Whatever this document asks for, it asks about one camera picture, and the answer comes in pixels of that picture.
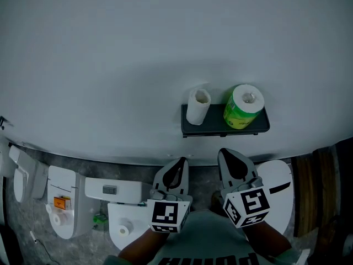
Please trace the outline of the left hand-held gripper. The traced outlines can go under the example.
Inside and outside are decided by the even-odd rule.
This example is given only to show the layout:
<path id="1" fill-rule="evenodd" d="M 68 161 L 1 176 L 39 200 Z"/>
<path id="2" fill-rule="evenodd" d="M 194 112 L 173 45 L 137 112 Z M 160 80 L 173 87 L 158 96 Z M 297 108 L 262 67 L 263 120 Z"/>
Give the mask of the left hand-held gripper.
<path id="1" fill-rule="evenodd" d="M 180 233 L 190 213 L 189 164 L 185 157 L 160 169 L 147 200 L 148 226 L 158 233 Z"/>

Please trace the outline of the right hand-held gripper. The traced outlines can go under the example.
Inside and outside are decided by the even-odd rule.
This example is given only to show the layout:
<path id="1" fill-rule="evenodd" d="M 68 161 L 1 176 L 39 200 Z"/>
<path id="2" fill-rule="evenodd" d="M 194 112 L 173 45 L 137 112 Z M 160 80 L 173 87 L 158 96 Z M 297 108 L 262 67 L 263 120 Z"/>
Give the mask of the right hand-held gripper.
<path id="1" fill-rule="evenodd" d="M 257 177 L 253 162 L 228 148 L 218 152 L 218 167 L 223 187 L 223 210 L 236 228 L 260 223 L 270 212 L 269 189 Z"/>

